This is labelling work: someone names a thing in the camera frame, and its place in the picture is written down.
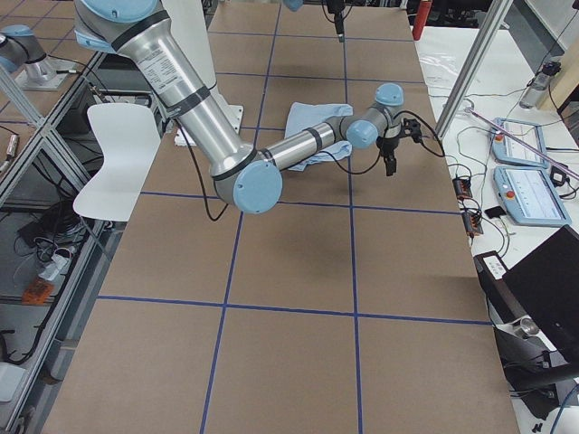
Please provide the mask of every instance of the light blue towel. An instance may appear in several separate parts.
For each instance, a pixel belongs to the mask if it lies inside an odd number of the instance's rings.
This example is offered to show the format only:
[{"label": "light blue towel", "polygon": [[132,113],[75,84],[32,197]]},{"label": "light blue towel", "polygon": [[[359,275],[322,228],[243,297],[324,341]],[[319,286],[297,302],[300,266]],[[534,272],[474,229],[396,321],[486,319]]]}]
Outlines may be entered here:
[{"label": "light blue towel", "polygon": [[[312,106],[294,102],[289,109],[288,122],[286,124],[285,137],[293,136],[300,131],[313,127],[332,116],[350,116],[354,113],[352,106],[348,104],[321,104]],[[336,160],[341,160],[352,154],[352,145],[349,142],[337,142],[332,146],[324,149],[329,152]],[[289,167],[289,170],[303,172],[307,165],[323,163],[324,161],[334,161],[328,154],[315,154],[307,160]]]}]

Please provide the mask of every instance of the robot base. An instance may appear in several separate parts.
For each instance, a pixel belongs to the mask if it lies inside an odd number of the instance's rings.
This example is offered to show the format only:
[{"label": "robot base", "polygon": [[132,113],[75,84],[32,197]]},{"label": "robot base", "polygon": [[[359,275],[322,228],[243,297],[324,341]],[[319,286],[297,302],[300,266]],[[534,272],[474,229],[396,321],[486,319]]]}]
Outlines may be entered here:
[{"label": "robot base", "polygon": [[[56,59],[51,59],[54,69],[57,71],[67,71],[75,67],[76,63],[73,61],[60,61]],[[64,83],[70,74],[56,74],[56,76],[45,83],[36,83],[34,81],[28,80],[28,75],[26,71],[22,71],[18,74],[16,79],[16,84],[22,90],[44,90],[44,91],[56,91]]]}]

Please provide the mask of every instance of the chair backrest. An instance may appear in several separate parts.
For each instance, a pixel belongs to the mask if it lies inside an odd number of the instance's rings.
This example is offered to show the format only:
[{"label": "chair backrest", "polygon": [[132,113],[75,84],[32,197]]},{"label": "chair backrest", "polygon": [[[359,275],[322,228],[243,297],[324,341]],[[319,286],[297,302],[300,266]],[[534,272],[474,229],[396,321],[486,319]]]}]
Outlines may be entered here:
[{"label": "chair backrest", "polygon": [[74,211],[127,222],[161,143],[155,117],[150,109],[127,103],[98,104],[88,115],[104,161],[77,195]]}]

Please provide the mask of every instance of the white desk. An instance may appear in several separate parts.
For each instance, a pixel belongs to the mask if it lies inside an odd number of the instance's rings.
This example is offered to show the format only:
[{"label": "white desk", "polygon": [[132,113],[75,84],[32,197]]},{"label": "white desk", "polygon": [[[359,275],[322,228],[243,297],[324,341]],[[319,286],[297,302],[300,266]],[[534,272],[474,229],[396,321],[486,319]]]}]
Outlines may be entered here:
[{"label": "white desk", "polygon": [[[441,55],[450,56],[454,59],[454,65],[457,71],[459,71],[467,57],[476,34],[477,30],[472,29],[426,27],[422,34],[422,39],[416,43],[416,48],[421,58],[423,56],[436,58],[441,58]],[[441,114],[443,104],[447,100],[446,98],[440,98],[440,96],[450,94],[453,84],[451,78],[453,75],[444,72],[442,68],[438,69],[437,73],[435,69],[425,68],[423,63],[422,68],[426,77],[426,83],[429,85],[432,109],[434,115],[438,117]],[[509,115],[509,118],[531,121],[541,125],[555,122],[559,117],[554,111],[539,111],[534,108],[525,110],[517,104],[522,89],[525,88],[528,81],[533,77],[533,74],[515,44],[515,41],[510,36],[510,33],[506,30],[501,30],[492,43],[489,53],[479,68],[476,79],[473,81],[467,93],[502,95],[508,94],[513,90],[521,90],[506,97],[470,96],[469,98],[474,102],[475,109],[486,118],[501,118]],[[483,171],[484,167],[461,156],[459,153],[459,143],[457,142],[456,136],[466,127],[483,127],[488,129],[486,124],[478,121],[474,117],[459,114],[452,122],[451,128],[444,138],[443,143],[447,155],[455,156],[460,163],[468,165],[472,169],[473,174],[478,174]],[[548,147],[576,148],[576,144],[563,122],[557,122],[553,125],[543,127],[543,130]],[[467,156],[472,156],[483,162],[487,161],[489,155],[489,134],[474,128],[464,132],[460,135],[460,149],[462,153]],[[579,169],[579,153],[550,152],[549,155],[557,161],[569,165],[575,171]],[[448,158],[448,162],[451,164],[454,163],[454,160]],[[475,198],[482,204],[483,210],[500,204],[492,182],[492,169],[496,166],[497,163],[491,156],[488,161],[489,171],[484,185],[482,176],[475,176],[472,180],[472,192]],[[459,173],[460,175],[465,175],[466,171],[462,169]],[[572,226],[578,230],[579,199],[565,201],[564,204],[573,220]],[[523,259],[531,250],[556,231],[555,228],[519,226],[514,224],[508,217],[503,217],[502,220],[506,224],[508,232],[511,233],[510,247],[503,258],[509,267],[512,267]],[[501,245],[502,239],[498,231],[486,222],[483,222],[482,226],[485,233],[484,235],[475,237],[472,243],[473,255],[489,250],[498,250]],[[513,400],[513,406],[517,413],[517,421],[521,432],[530,432],[537,423],[537,420],[530,414],[522,401]],[[549,415],[542,429],[543,432],[549,432],[556,412],[557,410],[554,410]],[[578,426],[579,408],[567,408],[558,422],[556,434],[575,434]]]}]

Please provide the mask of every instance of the black band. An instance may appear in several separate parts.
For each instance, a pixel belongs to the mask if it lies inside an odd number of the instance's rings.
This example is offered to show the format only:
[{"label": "black band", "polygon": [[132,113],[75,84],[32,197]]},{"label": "black band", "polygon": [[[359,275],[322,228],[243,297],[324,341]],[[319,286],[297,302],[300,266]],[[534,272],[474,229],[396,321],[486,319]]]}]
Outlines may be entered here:
[{"label": "black band", "polygon": [[268,148],[262,149],[261,154],[265,157],[266,160],[271,161],[273,165],[277,166],[275,158],[273,157],[273,154]]},{"label": "black band", "polygon": [[35,61],[25,61],[24,63],[26,63],[27,65],[32,65],[33,63],[37,63],[38,61],[43,61],[44,59],[46,59],[46,53],[44,53],[42,56],[40,56]]},{"label": "black band", "polygon": [[316,139],[316,153],[322,150],[322,137],[314,128],[306,128],[304,131],[308,131]]},{"label": "black band", "polygon": [[203,101],[205,101],[211,92],[205,86],[198,89],[195,93],[192,93],[187,98],[183,99],[180,102],[177,102],[175,105],[166,108],[167,115],[170,118],[177,118],[179,116],[184,115],[187,111],[194,109]]},{"label": "black band", "polygon": [[165,10],[159,11],[155,14],[148,16],[144,20],[141,20],[138,23],[136,23],[135,25],[133,25],[132,27],[130,27],[121,36],[119,36],[117,39],[115,39],[113,41],[113,43],[111,44],[112,48],[114,48],[115,52],[117,52],[120,47],[122,47],[124,44],[126,44],[128,41],[133,39],[138,34],[144,32],[151,25],[160,23],[161,21],[166,20],[168,18],[169,18],[169,14]]},{"label": "black band", "polygon": [[222,181],[223,179],[227,179],[230,176],[233,176],[236,173],[240,172],[241,170],[243,170],[245,167],[247,167],[253,161],[253,158],[255,158],[256,155],[257,155],[257,149],[254,148],[250,152],[250,154],[243,161],[241,161],[236,167],[228,170],[227,172],[223,172],[220,175],[214,176],[213,177],[214,181]]}]

